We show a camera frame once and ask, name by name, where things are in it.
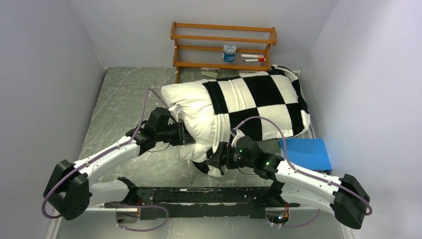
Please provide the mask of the black white checkered pillowcase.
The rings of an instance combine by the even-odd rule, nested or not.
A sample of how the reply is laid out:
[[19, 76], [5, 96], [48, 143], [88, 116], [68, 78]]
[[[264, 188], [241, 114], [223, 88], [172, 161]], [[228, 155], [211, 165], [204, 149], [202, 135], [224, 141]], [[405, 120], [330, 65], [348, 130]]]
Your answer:
[[[204, 86], [214, 113], [228, 126], [227, 142], [231, 142], [234, 128], [255, 141], [265, 141], [296, 137], [310, 127], [311, 116], [299, 78], [287, 68], [275, 65], [268, 71], [215, 81]], [[221, 176], [206, 161], [193, 163], [205, 174]]]

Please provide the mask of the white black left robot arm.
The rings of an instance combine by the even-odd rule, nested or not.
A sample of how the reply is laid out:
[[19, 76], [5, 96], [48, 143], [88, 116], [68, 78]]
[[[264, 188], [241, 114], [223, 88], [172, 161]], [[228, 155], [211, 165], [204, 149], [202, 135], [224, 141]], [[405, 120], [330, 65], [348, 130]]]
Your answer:
[[153, 149], [158, 142], [172, 146], [194, 143], [178, 114], [182, 108], [157, 107], [147, 120], [116, 143], [85, 159], [70, 163], [63, 160], [56, 164], [43, 193], [42, 214], [50, 204], [66, 220], [80, 216], [87, 208], [100, 204], [121, 203], [125, 207], [145, 206], [147, 202], [138, 195], [137, 186], [125, 177], [107, 183], [98, 180], [111, 169], [135, 159]]

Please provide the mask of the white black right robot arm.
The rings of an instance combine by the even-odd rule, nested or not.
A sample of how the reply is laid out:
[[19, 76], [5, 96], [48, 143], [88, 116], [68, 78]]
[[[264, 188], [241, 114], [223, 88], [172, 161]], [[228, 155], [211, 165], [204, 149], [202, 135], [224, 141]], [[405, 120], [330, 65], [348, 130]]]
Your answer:
[[364, 218], [372, 212], [370, 197], [354, 176], [330, 176], [295, 165], [263, 151], [248, 136], [234, 144], [221, 142], [208, 151], [206, 164], [218, 170], [252, 168], [260, 178], [272, 180], [276, 186], [268, 194], [272, 205], [286, 202], [311, 206], [332, 214], [352, 229], [360, 229]]

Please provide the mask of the white pillow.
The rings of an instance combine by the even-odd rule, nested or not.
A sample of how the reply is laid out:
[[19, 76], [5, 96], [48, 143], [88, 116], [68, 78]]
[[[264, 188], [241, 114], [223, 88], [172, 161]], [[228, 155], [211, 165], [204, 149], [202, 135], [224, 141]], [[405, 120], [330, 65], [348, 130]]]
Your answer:
[[214, 113], [214, 107], [205, 83], [215, 80], [198, 80], [187, 83], [170, 84], [161, 87], [164, 101], [170, 106], [179, 105], [176, 117], [183, 120], [188, 133], [195, 143], [181, 146], [180, 157], [193, 162], [208, 159], [207, 151], [215, 150], [220, 142], [228, 141], [229, 129]]

